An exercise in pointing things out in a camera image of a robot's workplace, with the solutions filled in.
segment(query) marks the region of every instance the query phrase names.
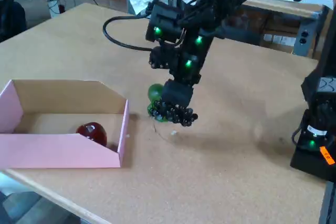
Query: orange sticker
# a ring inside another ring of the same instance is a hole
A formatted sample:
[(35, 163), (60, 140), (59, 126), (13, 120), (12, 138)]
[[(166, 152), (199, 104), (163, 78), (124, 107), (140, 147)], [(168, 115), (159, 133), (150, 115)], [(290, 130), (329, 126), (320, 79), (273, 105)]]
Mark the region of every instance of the orange sticker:
[(334, 159), (330, 156), (328, 150), (324, 146), (320, 147), (320, 152), (322, 153), (325, 161), (327, 161), (329, 165), (335, 164)]

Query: pink cardboard box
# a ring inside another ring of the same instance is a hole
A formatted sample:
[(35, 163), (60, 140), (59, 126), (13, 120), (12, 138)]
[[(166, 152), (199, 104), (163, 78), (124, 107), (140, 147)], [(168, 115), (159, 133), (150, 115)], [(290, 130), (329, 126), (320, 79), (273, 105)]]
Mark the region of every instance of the pink cardboard box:
[[(11, 80), (0, 93), (0, 169), (121, 167), (128, 100), (98, 81)], [(100, 123), (108, 146), (76, 134)]]

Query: black chair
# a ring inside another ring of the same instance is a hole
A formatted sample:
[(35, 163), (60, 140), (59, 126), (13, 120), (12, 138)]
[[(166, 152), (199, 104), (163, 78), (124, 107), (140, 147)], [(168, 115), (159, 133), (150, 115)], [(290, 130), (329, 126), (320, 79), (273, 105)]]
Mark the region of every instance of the black chair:
[(0, 42), (27, 29), (26, 13), (14, 0), (0, 0)]

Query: cork table surface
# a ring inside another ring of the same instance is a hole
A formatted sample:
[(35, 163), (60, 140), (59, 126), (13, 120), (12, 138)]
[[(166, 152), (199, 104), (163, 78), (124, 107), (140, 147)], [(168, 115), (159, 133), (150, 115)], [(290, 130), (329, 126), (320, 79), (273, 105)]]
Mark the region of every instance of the cork table surface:
[[(147, 115), (147, 52), (107, 41), (116, 11), (84, 4), (0, 44), (0, 86), (9, 79), (99, 80), (130, 101), (120, 169), (5, 173), (92, 223), (317, 223), (325, 182), (290, 168), (290, 136), (306, 108), (300, 85), (316, 61), (214, 40), (195, 86), (192, 127)], [(144, 40), (147, 20), (116, 22), (115, 38)]]

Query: red apple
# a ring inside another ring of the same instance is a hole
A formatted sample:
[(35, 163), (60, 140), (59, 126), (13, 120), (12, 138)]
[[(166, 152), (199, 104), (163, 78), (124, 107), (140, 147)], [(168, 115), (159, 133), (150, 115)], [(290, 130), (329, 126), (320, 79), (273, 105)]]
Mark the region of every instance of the red apple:
[(99, 123), (91, 122), (81, 125), (78, 127), (76, 133), (79, 133), (104, 147), (107, 145), (106, 131)]

